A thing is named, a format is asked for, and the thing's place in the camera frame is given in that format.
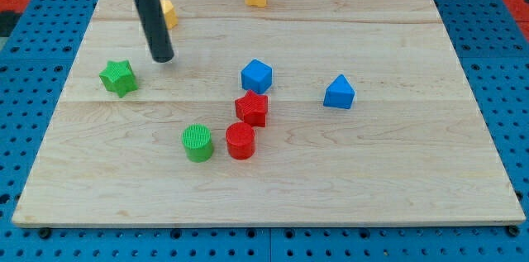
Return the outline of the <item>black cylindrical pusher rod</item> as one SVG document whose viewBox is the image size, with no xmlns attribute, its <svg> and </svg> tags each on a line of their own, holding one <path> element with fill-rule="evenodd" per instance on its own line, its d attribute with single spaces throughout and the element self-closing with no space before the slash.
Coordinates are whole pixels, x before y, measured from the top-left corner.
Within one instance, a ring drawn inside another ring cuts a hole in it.
<svg viewBox="0 0 529 262">
<path fill-rule="evenodd" d="M 166 63 L 174 58 L 174 49 L 160 0 L 134 0 L 153 61 Z"/>
</svg>

